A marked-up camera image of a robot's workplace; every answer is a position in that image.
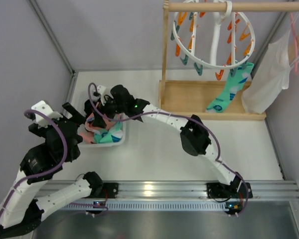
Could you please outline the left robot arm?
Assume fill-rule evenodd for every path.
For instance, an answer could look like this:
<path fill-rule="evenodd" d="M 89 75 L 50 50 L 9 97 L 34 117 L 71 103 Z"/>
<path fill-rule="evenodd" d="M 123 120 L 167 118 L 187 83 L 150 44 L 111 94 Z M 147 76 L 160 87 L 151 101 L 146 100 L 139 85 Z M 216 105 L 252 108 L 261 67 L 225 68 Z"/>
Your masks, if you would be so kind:
<path fill-rule="evenodd" d="M 54 174 L 63 169 L 64 163 L 80 156 L 78 145 L 83 138 L 78 128 L 85 118 L 69 102 L 62 107 L 72 115 L 70 118 L 54 111 L 45 101 L 24 113 L 33 121 L 29 132 L 44 138 L 44 143 L 31 148 L 24 156 L 15 182 L 0 203 L 0 239 L 25 235 L 62 207 L 102 192 L 102 179 L 96 172 L 87 172 L 56 193 L 36 197 Z"/>

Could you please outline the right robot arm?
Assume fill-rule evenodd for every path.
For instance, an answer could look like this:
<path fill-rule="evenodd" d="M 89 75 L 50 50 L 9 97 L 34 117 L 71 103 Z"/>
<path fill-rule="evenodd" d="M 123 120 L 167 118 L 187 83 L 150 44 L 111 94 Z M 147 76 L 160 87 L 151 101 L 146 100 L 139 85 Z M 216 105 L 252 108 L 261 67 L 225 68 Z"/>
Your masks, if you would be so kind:
<path fill-rule="evenodd" d="M 97 122 L 113 121 L 114 115 L 124 114 L 124 121 L 156 123 L 177 132 L 182 149 L 193 157 L 201 158 L 218 180 L 208 183 L 209 198 L 252 198 L 250 184 L 222 160 L 218 139 L 198 116 L 186 117 L 164 111 L 147 100 L 134 98 L 123 85 L 107 90 L 104 86 L 90 83 L 88 97 L 90 100 L 93 97 L 98 99 L 97 103 L 92 103 Z"/>

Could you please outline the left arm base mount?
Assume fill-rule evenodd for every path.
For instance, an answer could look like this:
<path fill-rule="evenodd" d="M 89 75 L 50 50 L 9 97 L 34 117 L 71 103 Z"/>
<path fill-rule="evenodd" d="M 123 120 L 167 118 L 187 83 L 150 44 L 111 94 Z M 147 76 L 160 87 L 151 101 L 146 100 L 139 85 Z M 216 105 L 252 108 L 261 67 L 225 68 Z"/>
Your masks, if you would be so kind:
<path fill-rule="evenodd" d="M 103 188 L 99 194 L 99 198 L 102 199 L 114 199 L 119 192 L 119 183 L 104 183 Z"/>

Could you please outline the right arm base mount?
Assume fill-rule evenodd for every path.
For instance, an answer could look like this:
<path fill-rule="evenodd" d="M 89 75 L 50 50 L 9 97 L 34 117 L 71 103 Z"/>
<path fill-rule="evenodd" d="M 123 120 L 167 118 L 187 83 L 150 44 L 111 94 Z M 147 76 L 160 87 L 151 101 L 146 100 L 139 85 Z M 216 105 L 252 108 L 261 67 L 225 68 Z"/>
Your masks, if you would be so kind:
<path fill-rule="evenodd" d="M 209 199 L 227 199 L 226 185 L 221 183 L 207 183 L 207 196 Z"/>

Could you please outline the teal sock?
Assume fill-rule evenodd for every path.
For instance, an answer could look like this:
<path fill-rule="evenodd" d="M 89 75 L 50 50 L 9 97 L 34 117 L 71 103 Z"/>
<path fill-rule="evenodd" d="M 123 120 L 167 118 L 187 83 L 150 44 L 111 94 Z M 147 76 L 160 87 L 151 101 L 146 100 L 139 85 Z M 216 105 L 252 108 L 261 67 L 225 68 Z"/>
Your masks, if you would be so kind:
<path fill-rule="evenodd" d="M 117 122 L 110 129 L 92 127 L 94 130 L 94 142 L 96 144 L 117 143 L 123 138 L 123 123 Z"/>
<path fill-rule="evenodd" d="M 223 91 L 207 106 L 206 112 L 224 112 L 231 104 L 237 93 L 243 89 L 243 86 L 250 77 L 253 68 L 253 63 L 245 62 L 239 67 L 230 69 Z"/>

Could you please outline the pink sock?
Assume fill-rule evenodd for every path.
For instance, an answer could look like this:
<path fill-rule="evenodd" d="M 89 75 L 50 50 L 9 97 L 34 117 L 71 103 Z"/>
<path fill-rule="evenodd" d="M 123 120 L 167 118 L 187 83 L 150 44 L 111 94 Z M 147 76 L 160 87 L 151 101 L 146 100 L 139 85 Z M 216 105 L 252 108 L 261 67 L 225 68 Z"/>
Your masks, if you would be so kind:
<path fill-rule="evenodd" d="M 102 118 L 97 113 L 91 113 L 86 117 L 84 128 L 86 132 L 79 133 L 83 141 L 87 144 L 104 144 L 112 143 L 111 128 L 116 124 L 115 121 Z"/>

